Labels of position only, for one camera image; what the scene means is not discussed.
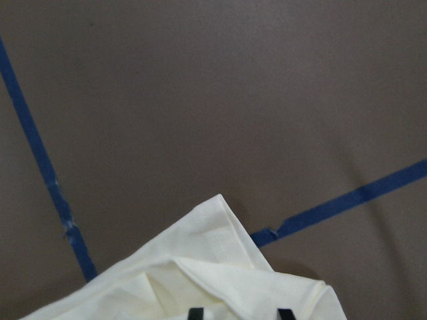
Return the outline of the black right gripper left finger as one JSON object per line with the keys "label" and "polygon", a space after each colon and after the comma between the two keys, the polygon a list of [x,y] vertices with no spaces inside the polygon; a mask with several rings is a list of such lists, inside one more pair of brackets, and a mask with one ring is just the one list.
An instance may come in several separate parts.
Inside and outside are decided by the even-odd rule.
{"label": "black right gripper left finger", "polygon": [[204,316],[203,307],[193,307],[188,311],[187,320],[203,320],[203,316]]}

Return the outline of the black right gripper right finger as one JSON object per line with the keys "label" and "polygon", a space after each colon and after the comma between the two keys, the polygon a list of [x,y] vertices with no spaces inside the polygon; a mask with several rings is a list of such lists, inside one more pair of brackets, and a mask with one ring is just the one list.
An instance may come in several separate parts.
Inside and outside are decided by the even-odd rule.
{"label": "black right gripper right finger", "polygon": [[294,312],[291,309],[278,309],[279,320],[296,320]]}

